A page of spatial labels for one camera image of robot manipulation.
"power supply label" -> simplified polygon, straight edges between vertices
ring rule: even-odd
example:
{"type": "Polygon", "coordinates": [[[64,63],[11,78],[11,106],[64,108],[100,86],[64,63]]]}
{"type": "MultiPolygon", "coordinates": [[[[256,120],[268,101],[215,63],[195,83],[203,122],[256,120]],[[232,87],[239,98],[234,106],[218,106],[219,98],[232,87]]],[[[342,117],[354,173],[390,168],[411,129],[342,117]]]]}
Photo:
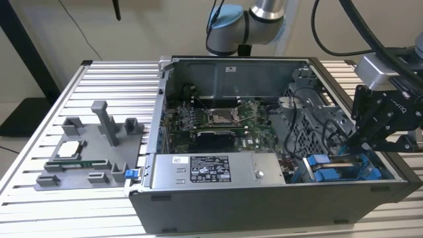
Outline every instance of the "power supply label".
{"type": "Polygon", "coordinates": [[[227,156],[191,156],[191,182],[231,182],[227,156]]]}

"black pole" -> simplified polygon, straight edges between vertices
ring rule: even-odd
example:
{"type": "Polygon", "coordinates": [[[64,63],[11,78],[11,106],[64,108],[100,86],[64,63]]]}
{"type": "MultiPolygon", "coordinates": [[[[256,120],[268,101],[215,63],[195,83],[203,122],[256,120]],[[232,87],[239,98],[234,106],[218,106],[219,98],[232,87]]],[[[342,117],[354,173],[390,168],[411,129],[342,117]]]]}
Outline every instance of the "black pole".
{"type": "Polygon", "coordinates": [[[8,0],[0,0],[0,27],[46,95],[46,98],[22,101],[0,125],[0,136],[30,137],[59,98],[60,90],[8,0]]]}
{"type": "Polygon", "coordinates": [[[52,105],[60,90],[8,0],[0,0],[0,26],[52,105]]]}

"aluminum extrusion table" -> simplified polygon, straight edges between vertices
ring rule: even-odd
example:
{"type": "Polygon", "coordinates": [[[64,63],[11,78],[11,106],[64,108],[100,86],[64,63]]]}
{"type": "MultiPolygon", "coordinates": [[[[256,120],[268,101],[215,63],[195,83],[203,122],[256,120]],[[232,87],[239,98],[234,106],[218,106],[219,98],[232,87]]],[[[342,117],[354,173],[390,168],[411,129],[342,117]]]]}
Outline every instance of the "aluminum extrusion table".
{"type": "MultiPolygon", "coordinates": [[[[344,61],[322,62],[349,95],[362,83],[344,61]]],[[[143,164],[159,78],[158,62],[103,62],[82,66],[52,110],[0,181],[0,237],[155,237],[146,234],[123,188],[35,191],[34,184],[52,155],[66,117],[99,123],[94,100],[107,100],[116,122],[136,117],[146,125],[139,164],[143,164]]],[[[397,140],[399,133],[390,137],[397,140]]],[[[423,178],[423,153],[401,153],[423,178]]],[[[381,205],[355,225],[186,235],[208,237],[423,237],[423,190],[402,202],[381,205]]]]}

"gray plastic post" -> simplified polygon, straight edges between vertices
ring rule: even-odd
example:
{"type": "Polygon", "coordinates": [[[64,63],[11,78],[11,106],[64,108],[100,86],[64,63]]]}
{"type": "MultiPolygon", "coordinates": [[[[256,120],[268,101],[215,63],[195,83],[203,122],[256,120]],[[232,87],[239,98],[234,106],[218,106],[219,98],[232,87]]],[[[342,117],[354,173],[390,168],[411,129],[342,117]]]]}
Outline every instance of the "gray plastic post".
{"type": "Polygon", "coordinates": [[[122,170],[118,167],[118,164],[114,163],[112,166],[112,176],[116,182],[124,182],[126,181],[126,172],[130,169],[128,164],[124,163],[122,170]]]}
{"type": "Polygon", "coordinates": [[[107,114],[107,102],[106,101],[94,101],[91,110],[98,114],[100,119],[100,124],[103,125],[104,134],[111,146],[116,146],[119,144],[119,140],[116,137],[116,129],[115,125],[111,123],[108,114],[107,114]]]}

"metal case panel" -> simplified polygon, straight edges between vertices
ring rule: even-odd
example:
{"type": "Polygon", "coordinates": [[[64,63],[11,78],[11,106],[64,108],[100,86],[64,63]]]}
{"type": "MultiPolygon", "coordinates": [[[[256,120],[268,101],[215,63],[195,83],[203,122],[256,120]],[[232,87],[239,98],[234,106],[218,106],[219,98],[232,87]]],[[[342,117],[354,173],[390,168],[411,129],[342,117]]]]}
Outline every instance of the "metal case panel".
{"type": "Polygon", "coordinates": [[[152,172],[152,189],[190,190],[222,189],[239,187],[260,187],[284,184],[280,166],[275,154],[244,153],[212,153],[212,154],[178,154],[158,155],[152,172]],[[192,182],[192,175],[204,179],[206,174],[191,172],[198,169],[191,164],[191,159],[198,157],[226,157],[228,160],[228,182],[192,182]]]}
{"type": "Polygon", "coordinates": [[[406,183],[142,192],[130,196],[151,234],[355,223],[406,183]]]}

